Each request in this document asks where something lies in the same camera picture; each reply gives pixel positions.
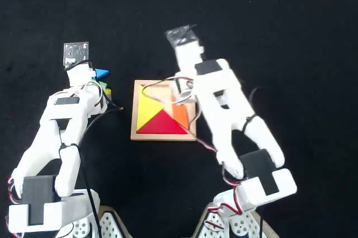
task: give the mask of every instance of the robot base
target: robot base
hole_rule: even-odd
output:
[[[229,230],[218,214],[208,211],[208,207],[213,204],[209,203],[201,215],[200,221],[192,238],[259,238],[260,235],[260,216],[255,212],[244,212],[242,215],[233,215],[229,217]],[[212,226],[206,222],[212,222],[223,229]],[[279,238],[274,230],[263,222],[263,238]]]

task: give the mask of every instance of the cable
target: cable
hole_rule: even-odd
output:
[[[105,93],[103,92],[103,87],[102,87],[97,81],[92,80],[92,81],[88,81],[86,84],[84,84],[84,86],[83,86],[82,88],[86,89],[86,86],[87,86],[87,84],[89,84],[89,83],[94,83],[94,84],[96,84],[97,87],[98,87],[98,88],[100,89],[100,91],[101,91],[100,99],[99,99],[99,101],[95,104],[95,106],[97,106],[97,105],[102,101],[103,94],[105,94]]]
[[[222,162],[222,177],[223,177],[223,180],[225,181],[225,183],[227,183],[228,185],[230,186],[239,186],[241,184],[241,182],[236,182],[236,181],[230,181],[229,179],[227,179],[225,177],[225,163]]]
[[[196,113],[195,117],[189,122],[189,126],[188,126],[189,132],[191,133],[192,136],[194,136],[194,137],[196,138],[196,141],[197,141],[198,143],[200,143],[203,147],[205,147],[205,148],[208,149],[208,150],[217,152],[218,150],[217,150],[215,147],[210,146],[210,145],[208,145],[207,143],[205,143],[202,139],[198,138],[198,137],[190,130],[191,124],[192,124],[193,122],[197,121],[197,119],[198,119],[198,118],[201,116],[201,114],[202,114],[202,112],[201,112],[201,107],[200,107],[199,103],[198,103],[198,108],[199,108],[199,110],[198,110],[198,112]]]
[[[56,238],[64,238],[64,237],[66,237],[67,235],[69,235],[69,234],[73,231],[73,229],[74,229],[74,224],[73,224],[73,222],[72,222],[72,229],[71,229],[67,234],[62,235],[62,236],[60,236],[60,237],[56,237]]]
[[[110,110],[107,110],[106,112],[102,113],[102,114],[99,114],[98,116],[96,116],[93,121],[91,121],[91,123],[89,123],[89,125],[87,126],[86,130],[84,130],[83,134],[82,134],[82,138],[81,140],[78,142],[78,146],[80,147],[82,142],[83,142],[83,138],[84,136],[86,135],[86,133],[88,132],[88,130],[94,125],[94,123],[96,121],[98,121],[101,117],[107,115],[108,113],[111,113],[113,111],[120,111],[122,110],[123,108],[113,108],[113,109],[110,109]]]
[[[261,215],[260,215],[260,232],[258,237],[262,238],[262,232],[263,232],[263,211],[265,210],[265,206],[261,208]]]
[[[242,133],[243,133],[243,134],[245,134],[245,130],[246,130],[247,125],[248,125],[256,116],[257,116],[256,114],[253,114],[252,116],[246,117],[246,121],[245,121],[245,123],[244,123],[244,126],[242,127]]]
[[[212,228],[208,228],[207,226],[205,226],[207,229],[209,229],[210,231],[214,231],[214,232],[219,232],[219,231],[222,231],[224,229],[223,226],[220,226],[219,224],[216,224],[214,222],[211,222],[211,221],[208,221],[208,220],[205,220],[204,221],[204,225],[205,224],[210,224],[212,226],[214,226],[214,228],[218,228],[218,230],[213,230]]]
[[[235,203],[236,209],[237,209],[238,211],[240,211],[241,213],[243,213],[243,209],[241,208],[240,203],[239,203],[239,200],[238,200],[238,198],[237,198],[237,196],[236,196],[236,187],[237,187],[237,186],[234,186],[234,188],[233,188],[234,203]]]
[[[225,207],[229,208],[235,214],[242,214],[243,213],[241,210],[236,210],[230,204],[227,204],[227,203],[221,203],[219,207],[208,207],[208,211],[213,213],[213,211],[217,211],[217,210],[221,209],[222,206],[225,206]]]
[[[94,123],[96,121],[98,121],[101,117],[107,115],[108,113],[111,113],[113,111],[119,111],[121,110],[120,108],[117,108],[117,109],[111,109],[111,110],[108,110],[98,116],[96,116],[93,121],[91,121],[91,123],[87,126],[86,130],[84,130],[83,134],[82,134],[82,138],[81,140],[78,142],[78,145],[77,144],[74,144],[72,143],[71,146],[76,146],[77,147],[77,150],[78,150],[78,154],[79,154],[79,159],[81,161],[81,164],[80,164],[80,168],[81,168],[81,172],[82,172],[82,175],[83,175],[83,179],[84,179],[84,184],[86,186],[86,191],[87,191],[87,194],[88,194],[88,197],[89,197],[89,202],[91,203],[91,207],[92,207],[92,212],[93,212],[93,215],[95,217],[95,221],[96,221],[96,225],[97,225],[97,228],[98,228],[98,233],[99,233],[99,236],[100,238],[102,238],[102,232],[101,232],[101,225],[100,225],[100,220],[98,219],[98,214],[97,214],[97,211],[96,211],[96,206],[95,206],[95,203],[93,201],[93,196],[92,196],[92,193],[91,193],[91,188],[88,184],[88,179],[87,179],[87,174],[86,174],[86,168],[84,166],[84,160],[82,158],[82,154],[81,154],[81,150],[80,150],[80,147],[81,147],[81,144],[83,142],[83,138],[85,137],[86,133],[88,132],[88,130],[94,125]]]
[[[155,82],[155,83],[151,83],[151,84],[145,85],[145,86],[143,87],[143,89],[142,89],[142,94],[143,94],[145,97],[149,97],[149,98],[152,98],[152,99],[154,99],[154,100],[156,100],[156,101],[158,101],[158,102],[161,102],[162,104],[166,104],[166,102],[162,101],[161,99],[156,98],[156,97],[153,96],[153,95],[146,94],[146,93],[144,92],[144,90],[145,90],[146,88],[151,87],[151,86],[160,84],[160,83],[162,83],[162,82],[164,82],[164,81],[180,80],[180,79],[188,80],[188,81],[192,81],[192,80],[193,80],[193,79],[190,78],[190,77],[167,77],[167,78],[165,78],[165,79],[163,79],[163,80],[159,80],[159,81],[157,81],[157,82]],[[191,96],[192,96],[192,93],[190,93],[187,97],[185,97],[185,98],[183,98],[183,99],[181,99],[181,100],[174,101],[174,102],[171,102],[171,103],[172,103],[172,104],[180,104],[180,103],[185,102],[186,100],[190,99]]]
[[[68,67],[65,67],[64,70],[65,70],[65,71],[69,71],[69,70],[71,70],[72,68],[74,68],[74,67],[76,67],[76,66],[78,66],[78,65],[80,65],[80,64],[82,64],[82,63],[90,63],[90,64],[92,64],[92,61],[91,61],[91,60],[82,60],[82,61],[80,61],[80,62],[70,64]]]
[[[21,198],[17,199],[14,194],[12,193],[12,190],[13,188],[15,187],[15,182],[13,181],[13,178],[10,177],[8,179],[8,184],[9,184],[9,187],[8,187],[8,194],[9,194],[9,199],[10,201],[13,203],[13,204],[20,204],[21,203]]]

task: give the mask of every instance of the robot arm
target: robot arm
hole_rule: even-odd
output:
[[[64,66],[83,60],[64,60]],[[88,118],[105,112],[107,102],[101,85],[92,80],[96,74],[88,62],[79,63],[67,74],[72,87],[49,97],[36,137],[12,172],[10,183],[22,199],[9,209],[8,225],[13,233],[58,230],[92,213],[87,192],[74,190],[81,164],[78,144]],[[37,175],[56,158],[62,161],[57,176]],[[98,194],[92,191],[92,195],[98,209]]]
[[[255,209],[296,192],[288,169],[278,169],[285,162],[284,154],[266,123],[255,114],[241,90],[241,84],[224,59],[203,61],[204,48],[190,26],[167,32],[180,72],[176,76],[193,79],[192,87],[185,81],[172,85],[176,100],[197,101],[213,136],[218,163],[234,178],[241,180],[235,188],[241,210]],[[259,147],[239,157],[232,145],[232,130],[241,130]],[[214,203],[230,203],[233,190],[219,194]]]

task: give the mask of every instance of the black cloth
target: black cloth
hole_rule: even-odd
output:
[[[91,187],[134,237],[190,236],[205,205],[229,189],[215,155],[198,143],[131,141],[130,122],[134,80],[178,71],[164,32],[197,24],[207,59],[227,59],[247,96],[259,87],[253,106],[297,183],[265,219],[282,237],[355,237],[357,17],[357,0],[0,0],[1,218],[6,178],[49,95],[68,86],[63,43],[89,41],[125,106],[83,143]],[[238,153],[255,149],[238,133],[233,143]]]

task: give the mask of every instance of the blue triangle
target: blue triangle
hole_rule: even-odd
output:
[[[97,78],[100,79],[104,76],[107,76],[110,73],[109,70],[104,70],[104,69],[97,69],[96,68],[96,74],[97,74]]]

